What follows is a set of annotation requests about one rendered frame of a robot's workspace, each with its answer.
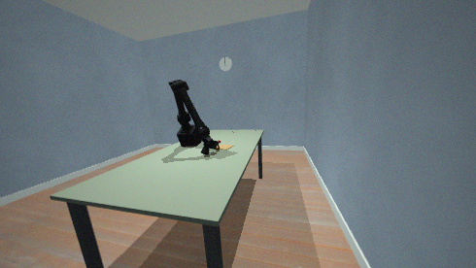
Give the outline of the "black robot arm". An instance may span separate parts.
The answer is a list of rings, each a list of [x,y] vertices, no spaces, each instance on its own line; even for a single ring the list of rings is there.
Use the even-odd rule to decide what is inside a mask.
[[[169,82],[169,83],[172,83],[172,84],[169,84],[169,85],[171,86],[171,88],[174,92],[174,96],[175,96],[178,111],[179,111],[179,114],[177,115],[177,120],[178,120],[179,124],[182,126],[181,133],[189,133],[189,131],[191,130],[193,125],[190,125],[188,122],[191,121],[191,118],[192,118],[192,120],[195,124],[195,128],[197,130],[198,136],[201,139],[201,141],[204,143],[203,144],[204,147],[203,147],[201,153],[203,153],[205,155],[208,155],[209,154],[209,148],[213,148],[215,146],[215,142],[210,137],[210,129],[201,120],[200,116],[196,112],[196,110],[195,110],[195,108],[194,108],[194,106],[193,106],[193,104],[192,104],[192,102],[191,102],[191,100],[190,100],[190,98],[187,94],[188,86],[187,86],[186,81],[175,80],[174,82]],[[184,104],[187,107],[188,112],[186,112]]]

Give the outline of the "tan mat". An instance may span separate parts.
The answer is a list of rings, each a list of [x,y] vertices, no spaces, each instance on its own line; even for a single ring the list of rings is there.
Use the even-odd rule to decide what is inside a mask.
[[[232,145],[220,145],[220,150],[228,150],[232,147],[234,147],[234,146],[232,146]]]

